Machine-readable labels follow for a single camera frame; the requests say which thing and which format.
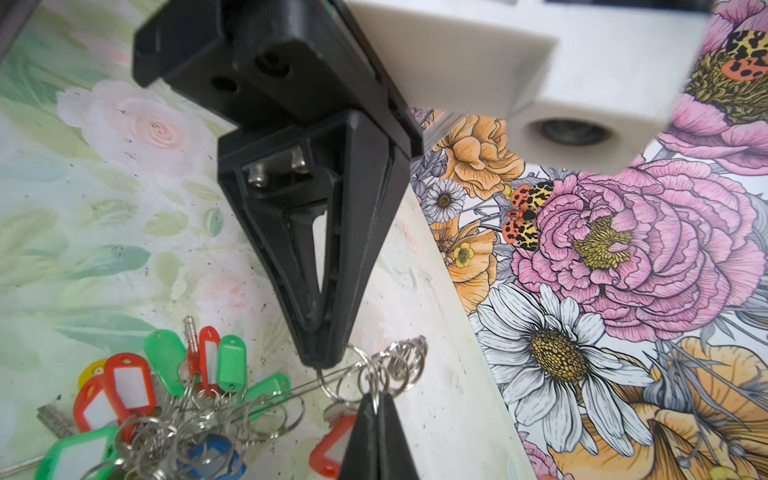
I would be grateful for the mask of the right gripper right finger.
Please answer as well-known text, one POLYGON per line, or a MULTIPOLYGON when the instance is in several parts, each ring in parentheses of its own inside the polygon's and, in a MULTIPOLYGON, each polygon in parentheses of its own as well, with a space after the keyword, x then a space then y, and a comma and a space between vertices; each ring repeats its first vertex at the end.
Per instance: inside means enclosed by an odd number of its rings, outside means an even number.
POLYGON ((382 392, 377 409, 378 478, 419 480, 394 398, 382 392))

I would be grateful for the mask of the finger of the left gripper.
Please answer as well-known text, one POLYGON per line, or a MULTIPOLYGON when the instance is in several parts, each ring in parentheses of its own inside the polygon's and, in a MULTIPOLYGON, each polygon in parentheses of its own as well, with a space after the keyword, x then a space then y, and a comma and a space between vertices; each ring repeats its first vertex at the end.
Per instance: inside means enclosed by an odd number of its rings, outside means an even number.
POLYGON ((372 268, 407 186, 408 159, 391 140, 352 142, 339 224, 328 367, 341 361, 372 268))
POLYGON ((347 110, 309 127, 238 129, 219 140, 218 180, 257 253, 301 362, 327 369, 339 224, 352 142, 387 135, 347 110))

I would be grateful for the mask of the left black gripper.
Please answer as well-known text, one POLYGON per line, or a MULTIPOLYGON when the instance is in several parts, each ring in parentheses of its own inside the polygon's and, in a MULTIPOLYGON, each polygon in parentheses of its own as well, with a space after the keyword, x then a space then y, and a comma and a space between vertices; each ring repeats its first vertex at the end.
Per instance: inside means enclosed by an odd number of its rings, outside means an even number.
POLYGON ((134 33, 132 76, 242 129, 353 109, 407 157, 423 153, 421 128, 344 1, 167 1, 134 33))

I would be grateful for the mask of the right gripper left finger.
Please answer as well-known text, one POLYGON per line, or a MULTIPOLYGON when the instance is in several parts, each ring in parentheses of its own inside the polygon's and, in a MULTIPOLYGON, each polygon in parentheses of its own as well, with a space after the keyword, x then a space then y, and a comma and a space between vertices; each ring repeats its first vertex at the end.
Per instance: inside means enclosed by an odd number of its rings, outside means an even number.
POLYGON ((343 457, 339 480, 379 478, 378 403, 378 393, 363 396, 343 457))

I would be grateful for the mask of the red tagged key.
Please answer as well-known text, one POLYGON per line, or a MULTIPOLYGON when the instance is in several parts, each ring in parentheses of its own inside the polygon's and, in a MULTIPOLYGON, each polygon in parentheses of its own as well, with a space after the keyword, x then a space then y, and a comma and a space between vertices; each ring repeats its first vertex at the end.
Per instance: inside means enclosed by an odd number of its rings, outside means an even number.
POLYGON ((309 456, 309 466, 317 474, 337 479, 350 441, 358 410, 343 403, 334 403, 323 413, 329 432, 309 456))

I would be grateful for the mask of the metal key organizer plate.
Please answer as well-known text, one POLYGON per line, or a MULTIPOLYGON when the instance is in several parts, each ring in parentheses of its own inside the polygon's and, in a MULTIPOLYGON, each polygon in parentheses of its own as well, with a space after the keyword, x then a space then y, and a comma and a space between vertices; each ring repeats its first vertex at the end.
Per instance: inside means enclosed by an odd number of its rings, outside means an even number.
POLYGON ((340 368, 318 370, 315 379, 292 388, 277 381, 261 393, 248 389, 212 399, 187 391, 151 415, 130 415, 108 438, 104 459, 79 476, 255 479, 247 451, 293 433, 305 419, 307 396, 321 393, 330 405, 343 403, 357 410, 367 393, 386 392, 395 402, 421 379, 427 352, 422 336, 393 342, 374 354, 350 345, 340 368))

